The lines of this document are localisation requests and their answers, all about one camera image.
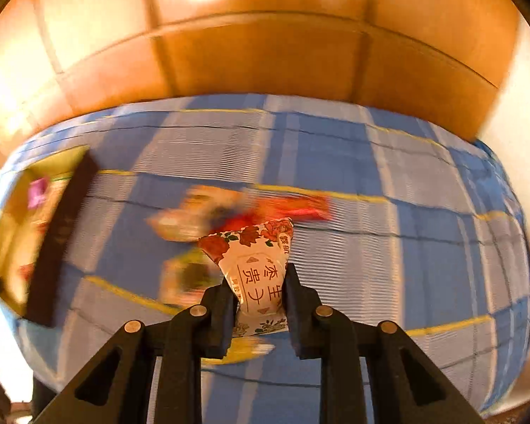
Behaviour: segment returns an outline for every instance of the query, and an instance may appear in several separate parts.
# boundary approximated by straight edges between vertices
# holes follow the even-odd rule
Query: purple item
[[[38,208],[45,202],[45,191],[47,190],[47,179],[39,178],[29,184],[28,209]]]

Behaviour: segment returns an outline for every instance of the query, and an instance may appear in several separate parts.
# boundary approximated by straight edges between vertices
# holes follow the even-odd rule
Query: screw
[[[390,320],[385,320],[381,324],[381,330],[383,330],[385,333],[388,333],[389,335],[392,335],[397,331],[397,324],[395,322],[391,322]]]
[[[206,308],[202,305],[196,305],[190,308],[191,316],[201,317],[206,314]]]
[[[136,333],[141,328],[141,322],[138,320],[130,320],[126,325],[124,325],[124,330],[128,333]]]
[[[330,317],[334,313],[334,310],[329,306],[321,305],[316,308],[316,313],[320,317]]]

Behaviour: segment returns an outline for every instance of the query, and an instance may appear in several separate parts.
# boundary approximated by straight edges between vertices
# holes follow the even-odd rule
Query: plaid tablecloth
[[[1,171],[0,207],[28,163],[82,144],[102,171],[64,257],[56,327],[10,314],[48,385],[62,388],[124,322],[172,316],[156,301],[161,267],[192,245],[162,240],[145,219],[177,207],[194,184],[325,193],[333,220],[296,224],[290,254],[325,304],[359,322],[397,321],[476,409],[520,372],[530,338],[523,216],[483,145],[353,104],[256,94],[159,100],[32,137]],[[275,348],[263,357],[205,369],[206,423],[315,422],[319,362],[298,361],[287,333],[267,341]]]

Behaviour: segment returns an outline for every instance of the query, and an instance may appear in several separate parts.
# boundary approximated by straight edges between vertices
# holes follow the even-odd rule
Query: box
[[[0,215],[0,298],[20,317],[53,325],[63,255],[97,171],[89,148],[78,146],[30,164],[15,182]],[[31,223],[34,211],[28,210],[29,184],[41,177],[69,178],[44,234],[37,233]],[[27,282],[18,269],[30,262],[34,271]]]

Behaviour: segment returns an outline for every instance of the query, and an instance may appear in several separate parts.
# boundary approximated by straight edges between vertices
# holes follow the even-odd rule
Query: triangular cutout
[[[401,349],[408,384],[416,405],[423,406],[445,399],[445,392],[426,369],[407,349]]]
[[[75,397],[92,405],[106,405],[121,356],[122,354],[118,348],[108,354],[76,389]]]

